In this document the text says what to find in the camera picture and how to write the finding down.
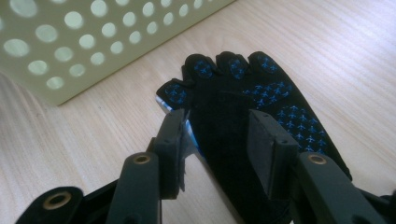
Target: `plastic basket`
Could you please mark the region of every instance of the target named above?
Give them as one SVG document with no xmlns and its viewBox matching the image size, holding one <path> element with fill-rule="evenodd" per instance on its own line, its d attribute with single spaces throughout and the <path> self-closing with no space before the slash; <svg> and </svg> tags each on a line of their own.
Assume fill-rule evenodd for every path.
<svg viewBox="0 0 396 224">
<path fill-rule="evenodd" d="M 0 73 L 59 105 L 232 1 L 1 1 Z"/>
</svg>

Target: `blue dotted pattern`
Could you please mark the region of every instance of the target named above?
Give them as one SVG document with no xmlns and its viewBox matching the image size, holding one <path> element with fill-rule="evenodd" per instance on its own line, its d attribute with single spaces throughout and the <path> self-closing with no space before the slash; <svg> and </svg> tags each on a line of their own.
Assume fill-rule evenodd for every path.
<svg viewBox="0 0 396 224">
<path fill-rule="evenodd" d="M 310 117 L 305 109 L 295 105 L 285 106 L 276 114 L 276 120 L 299 143 L 301 152 L 325 154 L 327 134 L 320 128 L 318 120 Z"/>
<path fill-rule="evenodd" d="M 276 62 L 272 58 L 270 58 L 268 56 L 260 55 L 257 57 L 257 61 L 261 65 L 262 69 L 267 73 L 273 74 L 274 72 L 276 72 L 278 70 L 279 66 L 276 64 Z"/>
<path fill-rule="evenodd" d="M 210 66 L 210 63 L 204 60 L 200 60 L 195 63 L 194 71 L 201 78 L 208 79 L 213 77 L 212 67 Z"/>
<path fill-rule="evenodd" d="M 183 104 L 187 98 L 187 93 L 178 84 L 172 84 L 166 87 L 165 94 L 172 103 L 177 105 Z"/>
<path fill-rule="evenodd" d="M 290 95 L 292 86 L 284 82 L 271 83 L 267 86 L 256 85 L 251 90 L 242 91 L 242 93 L 251 96 L 257 109 L 271 105 L 276 101 Z"/>
<path fill-rule="evenodd" d="M 231 59 L 229 61 L 229 65 L 230 65 L 231 75 L 233 75 L 235 79 L 240 80 L 245 76 L 247 69 L 239 59 Z"/>
</svg>

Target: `wood grain surface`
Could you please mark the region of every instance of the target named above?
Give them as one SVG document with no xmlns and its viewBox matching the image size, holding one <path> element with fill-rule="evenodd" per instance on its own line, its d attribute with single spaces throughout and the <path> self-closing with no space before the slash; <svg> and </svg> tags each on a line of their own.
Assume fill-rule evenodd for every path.
<svg viewBox="0 0 396 224">
<path fill-rule="evenodd" d="M 181 78 L 188 55 L 224 50 L 272 56 L 317 113 L 353 183 L 376 195 L 396 189 L 396 2 L 240 0 L 60 106 L 0 76 L 0 223 L 15 222 L 49 189 L 87 194 L 117 179 L 125 158 L 159 131 L 155 91 Z M 163 202 L 163 223 L 239 222 L 210 172 L 189 157 L 186 191 Z"/>
</svg>

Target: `perforated plastic panel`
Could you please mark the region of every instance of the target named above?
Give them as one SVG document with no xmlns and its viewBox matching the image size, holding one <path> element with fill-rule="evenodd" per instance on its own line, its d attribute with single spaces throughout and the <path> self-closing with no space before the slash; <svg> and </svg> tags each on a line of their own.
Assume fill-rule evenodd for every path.
<svg viewBox="0 0 396 224">
<path fill-rule="evenodd" d="M 0 73 L 59 105 L 232 1 L 1 1 Z"/>
</svg>

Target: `light wooden surface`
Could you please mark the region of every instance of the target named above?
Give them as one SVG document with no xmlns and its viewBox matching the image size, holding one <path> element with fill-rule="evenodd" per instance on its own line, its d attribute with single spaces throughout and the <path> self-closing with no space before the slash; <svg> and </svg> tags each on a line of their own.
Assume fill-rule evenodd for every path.
<svg viewBox="0 0 396 224">
<path fill-rule="evenodd" d="M 396 3 L 243 0 L 58 107 L 0 76 L 0 223 L 15 222 L 49 189 L 87 194 L 118 178 L 163 121 L 155 91 L 181 77 L 188 55 L 224 50 L 271 55 L 316 111 L 353 183 L 376 195 L 396 189 Z M 163 202 L 163 223 L 238 222 L 195 157 L 186 169 L 186 191 Z"/>
</svg>

